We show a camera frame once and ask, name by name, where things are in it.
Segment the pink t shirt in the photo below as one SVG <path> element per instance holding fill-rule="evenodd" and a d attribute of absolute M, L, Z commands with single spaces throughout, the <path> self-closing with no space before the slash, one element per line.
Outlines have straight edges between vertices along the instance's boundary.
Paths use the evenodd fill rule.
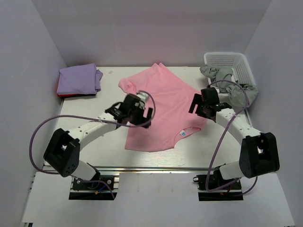
<path fill-rule="evenodd" d="M 139 90 L 149 92 L 154 101 L 147 107 L 156 107 L 149 128 L 129 128 L 125 149 L 157 152 L 174 148 L 175 144 L 202 130 L 207 120 L 189 113 L 197 91 L 173 74 L 162 63 L 119 81 L 118 86 L 127 94 Z"/>

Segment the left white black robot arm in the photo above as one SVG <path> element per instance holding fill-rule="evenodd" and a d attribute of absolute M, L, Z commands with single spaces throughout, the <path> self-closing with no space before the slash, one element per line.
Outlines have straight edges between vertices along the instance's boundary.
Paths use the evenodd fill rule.
<path fill-rule="evenodd" d="M 46 148 L 44 160 L 62 177 L 72 176 L 86 183 L 100 179 L 98 171 L 80 160 L 80 152 L 88 144 L 119 127 L 149 128 L 156 107 L 146 107 L 151 94 L 139 91 L 114 103 L 97 118 L 71 130 L 57 129 Z"/>

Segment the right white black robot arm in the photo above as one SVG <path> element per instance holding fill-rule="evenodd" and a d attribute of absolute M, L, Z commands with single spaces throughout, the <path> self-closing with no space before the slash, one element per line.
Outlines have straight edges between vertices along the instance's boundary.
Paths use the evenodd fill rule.
<path fill-rule="evenodd" d="M 206 177 L 211 183 L 229 183 L 242 177 L 253 178 L 276 172 L 280 168 L 274 134 L 263 133 L 238 117 L 228 103 L 221 103 L 215 88 L 207 87 L 195 94 L 189 112 L 210 119 L 224 127 L 239 143 L 239 160 L 218 166 Z"/>

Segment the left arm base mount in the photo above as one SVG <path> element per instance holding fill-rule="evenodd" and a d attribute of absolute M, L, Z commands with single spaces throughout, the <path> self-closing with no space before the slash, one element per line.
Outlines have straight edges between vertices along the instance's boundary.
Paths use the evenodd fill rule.
<path fill-rule="evenodd" d="M 72 179 L 69 200 L 79 201 L 113 201 L 118 192 L 119 174 L 114 172 L 101 172 L 100 182 L 85 183 L 77 178 Z"/>

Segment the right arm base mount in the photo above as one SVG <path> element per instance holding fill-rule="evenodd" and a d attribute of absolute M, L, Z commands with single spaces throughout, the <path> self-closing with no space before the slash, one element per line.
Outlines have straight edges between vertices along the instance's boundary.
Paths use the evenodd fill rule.
<path fill-rule="evenodd" d="M 223 180 L 221 177 L 210 175 L 208 188 L 206 189 L 207 175 L 196 175 L 193 182 L 197 184 L 199 201 L 242 201 L 242 186 L 240 181 L 231 184 L 231 180 Z"/>

